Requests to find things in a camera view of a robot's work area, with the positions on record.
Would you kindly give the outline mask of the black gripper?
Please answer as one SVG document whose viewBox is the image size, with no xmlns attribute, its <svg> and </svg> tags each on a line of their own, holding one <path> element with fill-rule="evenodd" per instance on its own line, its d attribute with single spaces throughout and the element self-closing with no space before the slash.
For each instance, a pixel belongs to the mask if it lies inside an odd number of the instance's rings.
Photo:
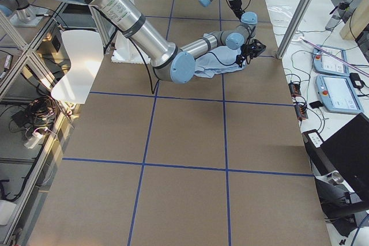
<svg viewBox="0 0 369 246">
<path fill-rule="evenodd" d="M 235 16 L 240 20 L 244 13 L 244 10 L 242 9 L 242 0 L 229 1 L 229 5 Z"/>
<path fill-rule="evenodd" d="M 244 63 L 249 65 L 254 57 L 253 46 L 251 44 L 244 44 L 240 49 L 241 53 L 236 56 L 235 63 L 238 66 L 243 66 Z"/>
</svg>

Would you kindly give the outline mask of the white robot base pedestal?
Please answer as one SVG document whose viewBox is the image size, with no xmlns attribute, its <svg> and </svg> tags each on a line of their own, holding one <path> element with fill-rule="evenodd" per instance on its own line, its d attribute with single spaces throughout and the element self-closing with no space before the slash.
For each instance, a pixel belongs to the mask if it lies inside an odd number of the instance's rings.
<svg viewBox="0 0 369 246">
<path fill-rule="evenodd" d="M 142 57 L 133 43 L 117 31 L 115 50 L 111 58 L 114 63 L 144 64 Z"/>
</svg>

